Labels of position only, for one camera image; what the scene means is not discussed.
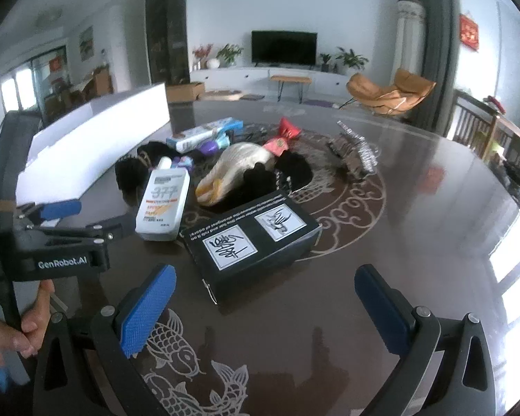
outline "metal screw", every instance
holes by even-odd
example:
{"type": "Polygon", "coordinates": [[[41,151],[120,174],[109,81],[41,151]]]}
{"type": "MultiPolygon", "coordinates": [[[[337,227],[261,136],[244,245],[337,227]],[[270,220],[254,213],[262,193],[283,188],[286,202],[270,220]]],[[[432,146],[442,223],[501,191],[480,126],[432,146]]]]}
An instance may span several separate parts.
{"type": "Polygon", "coordinates": [[[469,313],[468,314],[468,320],[470,322],[472,322],[472,324],[479,324],[480,323],[480,318],[478,318],[478,316],[475,315],[474,313],[469,313]]]}
{"type": "Polygon", "coordinates": [[[426,307],[416,307],[416,314],[420,317],[430,317],[431,311],[426,307]]]}
{"type": "Polygon", "coordinates": [[[116,309],[112,307],[112,305],[106,305],[102,310],[100,310],[100,314],[102,314],[104,317],[111,316],[114,314],[116,309]]]}
{"type": "Polygon", "coordinates": [[[50,317],[50,320],[52,321],[52,324],[57,324],[58,322],[61,321],[62,317],[63,317],[62,313],[54,313],[50,317]]]}

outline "hand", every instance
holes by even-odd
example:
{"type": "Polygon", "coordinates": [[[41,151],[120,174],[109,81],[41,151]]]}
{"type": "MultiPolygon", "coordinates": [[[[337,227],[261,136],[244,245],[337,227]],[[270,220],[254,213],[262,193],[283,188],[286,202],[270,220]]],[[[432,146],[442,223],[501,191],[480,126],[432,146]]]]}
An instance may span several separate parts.
{"type": "Polygon", "coordinates": [[[23,333],[0,321],[0,366],[4,365],[3,350],[14,350],[28,358],[40,349],[50,319],[50,293],[53,291],[51,280],[40,283],[35,304],[21,320],[23,333]]]}

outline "leather chair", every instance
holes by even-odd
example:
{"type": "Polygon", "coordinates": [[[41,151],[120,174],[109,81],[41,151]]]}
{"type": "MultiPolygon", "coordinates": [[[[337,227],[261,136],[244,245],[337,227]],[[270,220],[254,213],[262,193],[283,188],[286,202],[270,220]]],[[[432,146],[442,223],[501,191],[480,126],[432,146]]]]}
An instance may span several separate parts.
{"type": "Polygon", "coordinates": [[[357,73],[347,83],[347,90],[353,98],[340,109],[353,101],[359,101],[378,114],[395,116],[414,108],[434,87],[433,81],[403,69],[397,70],[395,83],[387,87],[379,87],[361,73],[357,73]]]}

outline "gray curtain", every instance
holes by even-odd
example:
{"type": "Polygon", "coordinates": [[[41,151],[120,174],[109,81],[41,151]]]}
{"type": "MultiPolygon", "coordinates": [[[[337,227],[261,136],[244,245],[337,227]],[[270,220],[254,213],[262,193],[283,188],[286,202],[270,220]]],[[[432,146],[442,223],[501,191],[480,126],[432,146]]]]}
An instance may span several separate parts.
{"type": "Polygon", "coordinates": [[[460,1],[419,0],[426,10],[426,48],[422,76],[437,83],[411,118],[416,127],[444,135],[451,111],[459,57],[460,1]]]}

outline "black television screen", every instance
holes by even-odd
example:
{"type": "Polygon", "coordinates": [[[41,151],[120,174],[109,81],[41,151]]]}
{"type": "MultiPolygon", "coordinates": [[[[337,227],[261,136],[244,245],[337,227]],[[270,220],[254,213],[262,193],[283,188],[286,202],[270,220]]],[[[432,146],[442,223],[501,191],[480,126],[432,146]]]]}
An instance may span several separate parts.
{"type": "Polygon", "coordinates": [[[317,33],[253,31],[252,62],[316,65],[317,33]]]}

